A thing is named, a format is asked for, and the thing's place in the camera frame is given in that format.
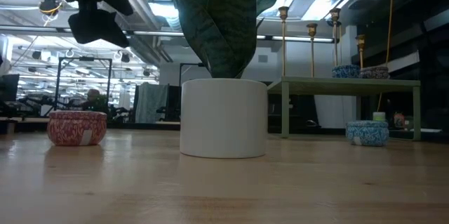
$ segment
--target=brass candlestick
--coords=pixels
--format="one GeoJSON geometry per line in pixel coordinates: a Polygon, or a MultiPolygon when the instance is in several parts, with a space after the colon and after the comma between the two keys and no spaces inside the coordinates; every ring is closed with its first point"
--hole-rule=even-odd
{"type": "Polygon", "coordinates": [[[288,7],[279,7],[282,20],[282,77],[286,75],[286,20],[288,18],[288,7]]]}
{"type": "Polygon", "coordinates": [[[310,36],[310,44],[311,44],[311,77],[315,77],[315,55],[314,55],[314,40],[315,40],[315,34],[316,34],[316,27],[318,25],[316,23],[310,23],[307,25],[307,28],[309,29],[309,36],[310,36]]]}
{"type": "Polygon", "coordinates": [[[356,37],[356,39],[357,39],[357,46],[358,46],[358,51],[359,51],[359,55],[360,55],[360,68],[363,69],[363,50],[365,48],[365,35],[360,34],[356,37]]]}
{"type": "Polygon", "coordinates": [[[338,19],[340,19],[340,9],[334,8],[334,9],[330,10],[329,13],[330,13],[330,19],[332,20],[332,23],[334,24],[334,27],[333,27],[334,51],[335,51],[334,66],[338,66],[337,25],[338,25],[338,19]]]}

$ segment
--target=person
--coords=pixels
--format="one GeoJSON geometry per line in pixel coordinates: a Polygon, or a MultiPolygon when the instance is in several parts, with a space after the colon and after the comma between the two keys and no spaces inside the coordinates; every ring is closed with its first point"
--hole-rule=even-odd
{"type": "Polygon", "coordinates": [[[81,107],[83,110],[91,110],[92,107],[95,105],[95,101],[100,96],[99,90],[96,89],[90,89],[87,92],[87,101],[81,104],[81,107]]]}

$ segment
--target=blue patterned tin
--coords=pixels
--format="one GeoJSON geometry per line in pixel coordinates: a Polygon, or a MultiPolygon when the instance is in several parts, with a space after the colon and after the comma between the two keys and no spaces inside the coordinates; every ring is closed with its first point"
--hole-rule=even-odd
{"type": "Polygon", "coordinates": [[[389,138],[388,123],[383,121],[351,121],[346,137],[352,145],[385,146],[389,138]]]}
{"type": "Polygon", "coordinates": [[[360,70],[360,78],[363,79],[389,79],[388,67],[376,66],[360,70]]]}
{"type": "Polygon", "coordinates": [[[360,67],[358,65],[341,65],[332,68],[334,78],[358,78],[360,67]]]}

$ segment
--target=ceiling light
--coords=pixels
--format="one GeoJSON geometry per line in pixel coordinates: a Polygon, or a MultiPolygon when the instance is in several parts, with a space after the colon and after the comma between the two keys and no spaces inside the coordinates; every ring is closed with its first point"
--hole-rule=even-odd
{"type": "Polygon", "coordinates": [[[173,5],[163,5],[158,3],[148,3],[153,13],[157,16],[167,18],[176,18],[179,16],[179,11],[173,5]]]}

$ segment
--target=lid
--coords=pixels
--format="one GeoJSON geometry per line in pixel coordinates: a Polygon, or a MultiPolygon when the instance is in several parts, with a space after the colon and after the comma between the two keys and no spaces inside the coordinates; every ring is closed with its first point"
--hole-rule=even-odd
{"type": "Polygon", "coordinates": [[[385,121],[351,121],[347,123],[347,126],[387,128],[388,123],[385,121]]]}
{"type": "Polygon", "coordinates": [[[89,111],[56,111],[50,113],[50,119],[85,119],[85,120],[106,120],[104,112],[89,111]]]}

